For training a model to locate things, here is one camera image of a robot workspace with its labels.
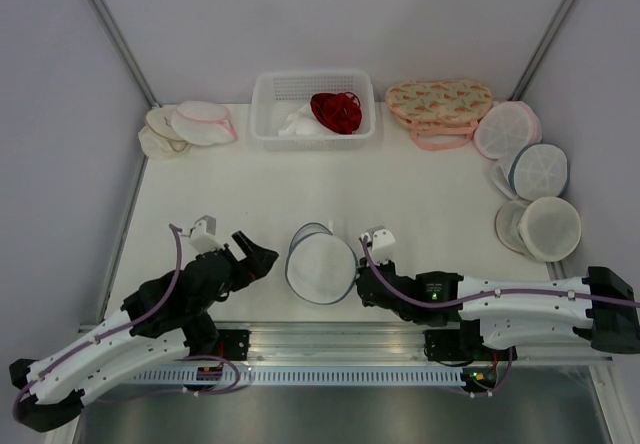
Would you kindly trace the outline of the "white blue-trimmed laundry bag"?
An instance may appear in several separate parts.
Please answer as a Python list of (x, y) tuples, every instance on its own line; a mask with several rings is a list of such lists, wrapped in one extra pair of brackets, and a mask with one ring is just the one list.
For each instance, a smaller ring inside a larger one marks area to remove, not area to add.
[(316, 306), (343, 301), (353, 289), (357, 258), (351, 247), (318, 222), (293, 235), (285, 260), (285, 280), (301, 300)]

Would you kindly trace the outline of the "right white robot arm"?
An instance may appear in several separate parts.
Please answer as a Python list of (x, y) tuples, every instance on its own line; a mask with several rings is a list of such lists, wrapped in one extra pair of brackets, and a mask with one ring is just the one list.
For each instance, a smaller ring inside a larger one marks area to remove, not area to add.
[(584, 340), (596, 351), (639, 351), (639, 303), (612, 270), (591, 266), (584, 277), (509, 282), (433, 271), (397, 274), (393, 262), (363, 264), (356, 291), (366, 307), (434, 328), (456, 323), (459, 352), (478, 359), (490, 349)]

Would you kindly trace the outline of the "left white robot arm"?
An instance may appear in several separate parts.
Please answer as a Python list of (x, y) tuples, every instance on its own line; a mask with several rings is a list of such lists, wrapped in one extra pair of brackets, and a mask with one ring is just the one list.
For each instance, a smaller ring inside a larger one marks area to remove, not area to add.
[(174, 270), (143, 283), (72, 344), (40, 360), (14, 361), (9, 367), (18, 390), (14, 420), (36, 432), (52, 431), (119, 384), (171, 361), (208, 360), (235, 370), (220, 348), (209, 309), (266, 277), (279, 255), (241, 231), (232, 238), (243, 258), (226, 244), (188, 263), (178, 255)]

